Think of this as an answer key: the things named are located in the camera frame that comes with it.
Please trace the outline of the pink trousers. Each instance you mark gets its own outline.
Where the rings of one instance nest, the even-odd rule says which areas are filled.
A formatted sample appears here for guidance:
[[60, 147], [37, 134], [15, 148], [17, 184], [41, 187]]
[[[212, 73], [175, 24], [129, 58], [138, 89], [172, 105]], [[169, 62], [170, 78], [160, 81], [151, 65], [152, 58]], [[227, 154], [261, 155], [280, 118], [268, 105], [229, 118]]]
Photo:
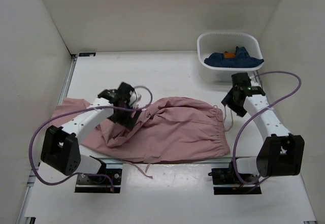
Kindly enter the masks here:
[[230, 153], [222, 110], [184, 97], [151, 104], [132, 130], [105, 119], [81, 145], [102, 155], [148, 164], [198, 161]]

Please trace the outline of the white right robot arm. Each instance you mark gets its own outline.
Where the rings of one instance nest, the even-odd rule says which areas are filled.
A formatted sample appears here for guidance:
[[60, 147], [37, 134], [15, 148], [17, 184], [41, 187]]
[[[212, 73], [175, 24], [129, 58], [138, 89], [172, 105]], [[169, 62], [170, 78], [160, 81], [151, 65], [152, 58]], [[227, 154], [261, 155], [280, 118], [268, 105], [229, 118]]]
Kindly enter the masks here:
[[236, 136], [233, 167], [228, 170], [228, 177], [233, 183], [247, 184], [244, 180], [247, 174], [267, 178], [300, 173], [305, 141], [302, 136], [293, 135], [274, 113], [273, 107], [280, 101], [282, 99], [269, 104], [263, 89], [252, 85], [247, 73], [232, 75], [232, 88], [222, 104], [240, 117], [249, 114], [250, 118], [244, 125], [248, 126], [253, 121], [264, 141], [256, 157], [237, 158], [240, 136]]

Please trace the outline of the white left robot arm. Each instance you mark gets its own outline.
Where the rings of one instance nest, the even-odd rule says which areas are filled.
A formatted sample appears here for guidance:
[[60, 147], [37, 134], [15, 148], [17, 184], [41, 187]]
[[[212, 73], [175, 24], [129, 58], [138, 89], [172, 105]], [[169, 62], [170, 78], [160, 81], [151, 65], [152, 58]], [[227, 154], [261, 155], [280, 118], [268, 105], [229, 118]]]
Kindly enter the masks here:
[[106, 179], [96, 153], [133, 163], [200, 161], [229, 154], [222, 110], [206, 102], [167, 97], [139, 108], [136, 89], [121, 83], [96, 99], [67, 98], [56, 107], [46, 130], [41, 160], [66, 176], [89, 173]]

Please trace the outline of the blue folded jeans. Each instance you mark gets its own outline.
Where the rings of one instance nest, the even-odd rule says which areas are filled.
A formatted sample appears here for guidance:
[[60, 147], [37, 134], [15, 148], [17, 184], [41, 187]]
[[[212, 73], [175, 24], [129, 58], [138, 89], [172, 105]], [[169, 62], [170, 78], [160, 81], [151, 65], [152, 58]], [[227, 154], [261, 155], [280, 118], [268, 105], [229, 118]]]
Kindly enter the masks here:
[[208, 58], [205, 58], [204, 63], [216, 68], [236, 68], [248, 69], [260, 66], [264, 62], [263, 58], [255, 58], [249, 55], [245, 47], [236, 47], [234, 53], [224, 52], [212, 53]]

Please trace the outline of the white plastic basket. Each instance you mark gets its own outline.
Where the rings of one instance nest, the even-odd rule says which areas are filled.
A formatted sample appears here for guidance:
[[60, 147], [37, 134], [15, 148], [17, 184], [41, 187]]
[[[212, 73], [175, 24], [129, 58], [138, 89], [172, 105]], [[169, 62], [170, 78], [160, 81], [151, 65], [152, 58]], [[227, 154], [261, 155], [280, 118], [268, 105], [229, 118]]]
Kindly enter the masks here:
[[209, 82], [230, 82], [231, 75], [254, 72], [264, 64], [257, 39], [247, 33], [210, 31], [197, 39], [200, 77]]

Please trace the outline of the dark corner label plate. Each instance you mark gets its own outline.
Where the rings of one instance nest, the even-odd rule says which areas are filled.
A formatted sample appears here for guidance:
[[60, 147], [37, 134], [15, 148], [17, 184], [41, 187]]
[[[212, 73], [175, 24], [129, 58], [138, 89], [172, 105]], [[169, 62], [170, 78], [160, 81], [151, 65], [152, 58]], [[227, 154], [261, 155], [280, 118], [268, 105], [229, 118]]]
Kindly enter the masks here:
[[78, 55], [79, 57], [94, 57], [96, 56], [95, 52], [81, 52]]

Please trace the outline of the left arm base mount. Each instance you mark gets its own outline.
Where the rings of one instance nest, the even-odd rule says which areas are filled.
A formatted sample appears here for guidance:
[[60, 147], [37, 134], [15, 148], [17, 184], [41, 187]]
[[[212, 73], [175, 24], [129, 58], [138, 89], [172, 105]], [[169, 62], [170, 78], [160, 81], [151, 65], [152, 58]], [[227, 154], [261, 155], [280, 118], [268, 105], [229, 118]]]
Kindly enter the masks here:
[[119, 194], [122, 180], [122, 162], [113, 159], [105, 159], [106, 169], [104, 175], [110, 177], [113, 182], [105, 176], [77, 176], [75, 184], [76, 193], [87, 194]]

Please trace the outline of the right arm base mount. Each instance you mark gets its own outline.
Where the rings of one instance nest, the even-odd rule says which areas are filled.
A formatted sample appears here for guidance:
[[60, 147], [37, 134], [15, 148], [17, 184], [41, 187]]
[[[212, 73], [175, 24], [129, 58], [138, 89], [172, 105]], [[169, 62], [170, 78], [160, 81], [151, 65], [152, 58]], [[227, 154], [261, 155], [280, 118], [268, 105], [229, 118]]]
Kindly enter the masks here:
[[233, 163], [215, 166], [208, 173], [212, 178], [214, 195], [261, 195], [261, 187], [243, 184], [234, 171]]

